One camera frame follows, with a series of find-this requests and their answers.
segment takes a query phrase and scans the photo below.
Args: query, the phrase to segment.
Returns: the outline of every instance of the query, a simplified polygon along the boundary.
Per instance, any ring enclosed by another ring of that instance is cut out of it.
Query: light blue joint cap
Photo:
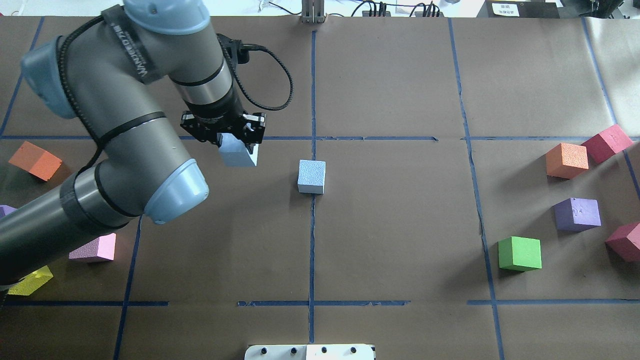
[[[198,164],[189,159],[151,196],[145,214],[156,224],[164,224],[195,208],[208,196],[209,186]]]
[[[165,35],[189,35],[211,19],[202,0],[124,0],[124,11],[136,24]]]
[[[57,116],[64,119],[76,117],[65,91],[62,89],[56,48],[58,39],[31,50],[22,57],[20,67],[22,75],[34,93],[41,98],[47,107]]]

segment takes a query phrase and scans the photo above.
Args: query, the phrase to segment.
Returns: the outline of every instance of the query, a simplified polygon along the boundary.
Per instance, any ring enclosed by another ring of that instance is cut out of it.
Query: black cable
[[[300,14],[302,13],[302,11],[300,11],[299,13],[292,13],[291,11],[289,11],[289,10],[287,10],[287,9],[283,8],[282,6],[280,6],[280,5],[278,5],[278,4],[274,4],[274,3],[272,3],[271,1],[269,1],[269,4],[272,4],[273,6],[275,6],[275,7],[277,7],[277,8],[280,8],[280,9],[282,9],[282,10],[286,11],[286,12],[290,13],[291,15],[300,15]]]
[[[97,145],[97,149],[95,150],[95,153],[93,154],[91,160],[89,160],[89,162],[80,169],[80,171],[77,173],[78,175],[84,172],[85,170],[87,170],[88,168],[91,168],[95,164],[95,162],[100,157],[100,154],[102,153],[102,146],[100,146],[99,138],[95,133],[95,131],[93,130],[93,128],[91,127],[91,124],[89,124],[86,117],[84,116],[84,113],[82,112],[82,110],[80,110],[76,97],[73,91],[71,90],[71,86],[69,85],[69,82],[67,79],[68,50],[71,43],[77,37],[82,35],[82,33],[87,31],[92,26],[102,22],[102,20],[103,20],[102,15],[100,15],[100,16],[94,17],[93,19],[89,20],[88,22],[86,22],[85,24],[77,28],[74,32],[72,32],[71,34],[69,34],[69,36],[67,36],[65,41],[62,43],[62,46],[60,46],[60,49],[57,50],[57,54],[56,54],[58,58],[58,71],[60,73],[60,82],[62,83],[62,89],[65,92],[67,101],[71,105],[71,108],[73,109],[78,119],[80,119],[80,122],[82,122],[82,125],[84,126],[84,128],[87,130],[87,132],[89,132],[89,135]]]
[[[368,3],[370,0],[351,0],[351,1],[355,1],[358,3]],[[387,4],[389,6],[396,6],[396,7],[400,7],[400,8],[413,8],[414,5],[402,5],[402,4]]]
[[[422,11],[422,16],[424,16],[424,14],[425,14],[425,13],[427,13],[427,4],[425,4],[425,3],[417,3],[417,4],[413,7],[413,9],[411,9],[411,13],[409,14],[409,17],[411,17],[411,16],[413,15],[413,13],[415,12],[415,9],[417,9],[417,8],[418,8],[418,6],[422,6],[422,9],[423,9],[423,11]]]
[[[358,9],[364,5],[364,4],[369,4],[369,16],[371,16],[371,4],[373,4],[373,6],[376,6],[376,3],[374,3],[372,0],[366,0],[366,1],[362,1],[358,6],[356,6],[356,8],[353,10],[353,13],[351,13],[351,16],[353,17],[356,14],[356,11],[358,11]]]
[[[249,100],[250,103],[252,103],[253,105],[256,105],[260,109],[269,110],[269,111],[282,110],[291,103],[291,100],[293,100],[293,78],[291,77],[291,73],[289,72],[289,69],[287,69],[287,67],[284,65],[282,60],[280,60],[276,54],[274,54],[271,50],[267,49],[262,45],[255,45],[255,44],[244,45],[245,47],[247,47],[246,50],[248,51],[262,51],[263,53],[267,53],[271,55],[271,57],[278,63],[278,65],[280,65],[282,70],[284,70],[284,73],[287,75],[287,79],[289,79],[289,97],[287,98],[287,101],[280,106],[266,106],[253,100],[253,98],[249,95],[249,93],[247,93],[246,89],[244,89],[244,85],[240,81],[240,77],[238,76],[236,67],[231,61],[231,57],[229,56],[227,49],[225,49],[225,47],[220,42],[220,37],[218,37],[218,42],[220,43],[220,47],[222,48],[222,54],[224,55],[225,60],[227,61],[227,64],[229,66],[229,69],[231,70],[231,74],[233,75],[234,79],[236,80],[236,83],[238,84],[238,88],[240,89],[240,91],[242,91],[242,94],[247,100]]]
[[[433,1],[431,2],[431,5],[433,5],[433,13],[431,13],[431,17],[439,17],[440,16],[440,7],[436,4],[433,3]]]
[[[387,16],[387,4],[380,1],[380,10],[378,11],[378,16]]]

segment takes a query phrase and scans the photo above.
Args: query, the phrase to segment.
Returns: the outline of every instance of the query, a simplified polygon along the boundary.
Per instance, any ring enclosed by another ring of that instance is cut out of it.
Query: white foam block
[[[232,134],[222,134],[222,145],[218,152],[228,167],[258,166],[258,144],[253,146],[253,154],[249,154],[244,143]]]
[[[300,160],[298,191],[301,193],[324,193],[326,163],[316,160]]]

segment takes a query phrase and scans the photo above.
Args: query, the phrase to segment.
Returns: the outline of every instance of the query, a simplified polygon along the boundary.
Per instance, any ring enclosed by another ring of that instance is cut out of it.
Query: blue tape line
[[[309,306],[309,301],[305,300],[285,300],[285,301],[239,301],[238,307],[258,307],[258,306]]]
[[[470,140],[472,141],[485,141],[485,140],[496,140],[496,141],[504,141],[504,140],[552,140],[552,141],[586,141],[589,140],[588,136],[470,136]]]
[[[7,301],[5,306],[122,306],[122,301],[25,300]],[[169,306],[168,301],[135,301],[129,306]]]
[[[587,47],[589,48],[589,55],[591,55],[591,61],[593,62],[593,67],[596,69],[596,73],[598,74],[598,81],[600,82],[600,88],[602,89],[602,95],[604,95],[604,100],[607,103],[607,108],[609,109],[609,114],[611,115],[611,120],[613,124],[618,123],[618,118],[616,118],[616,113],[613,111],[613,106],[611,106],[611,100],[609,98],[609,92],[607,91],[607,87],[604,85],[604,81],[602,80],[602,73],[600,72],[600,66],[598,65],[598,61],[596,60],[595,53],[593,52],[593,46],[591,45],[591,35],[589,35],[589,29],[587,28],[587,21],[583,17],[582,18],[582,29],[584,30],[584,36],[587,39]],[[625,160],[627,161],[627,167],[629,168],[629,173],[631,175],[631,180],[634,183],[634,187],[636,188],[636,195],[638,199],[640,199],[640,187],[638,187],[638,181],[636,178],[636,172],[634,171],[633,166],[631,165],[631,160],[629,159],[629,155],[627,151],[625,153]]]
[[[626,150],[622,150],[625,154],[625,161],[627,162],[627,167],[629,168],[629,174],[631,175],[631,181],[634,183],[634,188],[636,188],[636,195],[640,200],[640,186],[638,186],[638,179],[636,177],[636,172],[634,171],[634,167],[631,165],[631,159],[629,158],[629,154]]]
[[[458,66],[458,53],[456,52],[456,39],[453,33],[453,22],[451,18],[449,21],[449,36],[451,38],[451,51],[453,54],[453,65],[456,70],[456,82],[458,83],[458,97],[460,98],[460,111],[462,113],[463,125],[465,128],[465,140],[467,143],[467,155],[469,158],[469,166],[471,168],[471,180],[474,184],[474,196],[476,198],[476,209],[478,212],[478,218],[480,219],[480,225],[482,229],[482,244],[484,251],[484,265],[486,268],[486,277],[489,282],[489,293],[491,295],[492,309],[493,309],[493,324],[495,326],[495,338],[498,343],[498,354],[500,360],[504,360],[504,349],[502,346],[502,332],[500,331],[500,319],[498,317],[498,307],[495,305],[495,288],[493,286],[493,274],[491,271],[491,263],[489,259],[489,246],[486,243],[486,233],[484,231],[484,220],[482,216],[482,205],[480,204],[480,193],[478,190],[476,166],[474,165],[473,150],[471,148],[471,135],[469,133],[469,124],[467,122],[467,111],[465,110],[465,104],[462,101],[462,81],[460,80],[460,67]]]
[[[491,305],[580,305],[580,304],[624,304],[624,305],[639,305],[640,299],[529,299],[529,300],[469,300],[467,305],[482,306]]]
[[[36,28],[36,33],[33,35],[33,40],[31,41],[31,46],[29,47],[29,51],[33,50],[36,46],[36,42],[38,41],[38,37],[40,36],[40,30],[42,29],[42,24],[44,23],[44,16],[40,18],[40,22],[38,23],[38,27]],[[15,84],[15,88],[13,88],[13,94],[11,95],[11,100],[9,100],[9,105],[6,108],[6,113],[4,114],[4,120],[2,121],[2,125],[0,126],[0,136],[4,133],[4,129],[6,128],[7,122],[9,122],[9,116],[11,116],[11,110],[13,109],[13,104],[15,103],[15,98],[18,96],[18,90],[20,90],[20,84],[22,84],[22,72],[20,72],[20,76],[18,76],[18,82]]]
[[[596,74],[598,75],[598,81],[600,82],[600,88],[602,89],[604,100],[607,103],[607,108],[609,109],[611,120],[613,121],[614,124],[617,124],[618,119],[616,118],[616,114],[613,112],[613,107],[611,106],[611,101],[609,100],[609,93],[607,92],[607,88],[604,86],[604,81],[602,80],[602,73],[600,73],[600,66],[598,66],[596,55],[593,52],[593,46],[591,45],[591,35],[589,35],[589,29],[587,28],[587,21],[584,17],[581,19],[582,19],[582,29],[584,30],[584,36],[587,39],[587,48],[589,49],[589,55],[591,56],[591,62],[593,62],[593,67],[595,68]]]
[[[316,159],[316,32],[311,32],[311,160]]]
[[[411,300],[320,300],[316,306],[405,306]]]
[[[130,301],[128,306],[169,306],[168,301]]]
[[[265,136],[263,140],[313,140],[313,136]]]
[[[316,140],[329,141],[329,140],[421,140],[421,141],[434,141],[439,139],[435,136],[317,136]]]
[[[315,300],[314,306],[405,306],[411,300]],[[238,307],[260,306],[308,306],[309,301],[284,300],[284,301],[239,301]]]
[[[116,348],[113,352],[113,360],[118,360],[120,356],[120,345],[122,344],[122,333],[124,332],[124,323],[127,318],[127,308],[129,307],[129,295],[131,294],[131,283],[133,282],[133,271],[136,268],[136,256],[138,255],[138,245],[140,244],[140,233],[142,232],[142,216],[138,218],[138,230],[136,231],[136,242],[133,245],[133,254],[131,255],[131,264],[129,265],[129,276],[127,278],[127,287],[124,291],[124,301],[122,302],[122,313],[120,314],[120,325],[118,326],[118,337],[116,339]]]
[[[309,248],[309,343],[315,341],[316,301],[316,195],[311,195],[311,231]]]
[[[316,30],[311,32],[311,160],[316,159]],[[316,277],[316,195],[311,195],[311,226],[309,245],[309,343],[316,340],[315,277]]]

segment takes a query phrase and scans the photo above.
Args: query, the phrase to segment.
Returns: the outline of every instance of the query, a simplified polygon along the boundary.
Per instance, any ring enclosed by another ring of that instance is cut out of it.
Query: metal mount
[[[365,344],[252,345],[244,360],[376,360],[376,348]]]
[[[324,0],[302,0],[302,22],[321,24],[325,20]]]

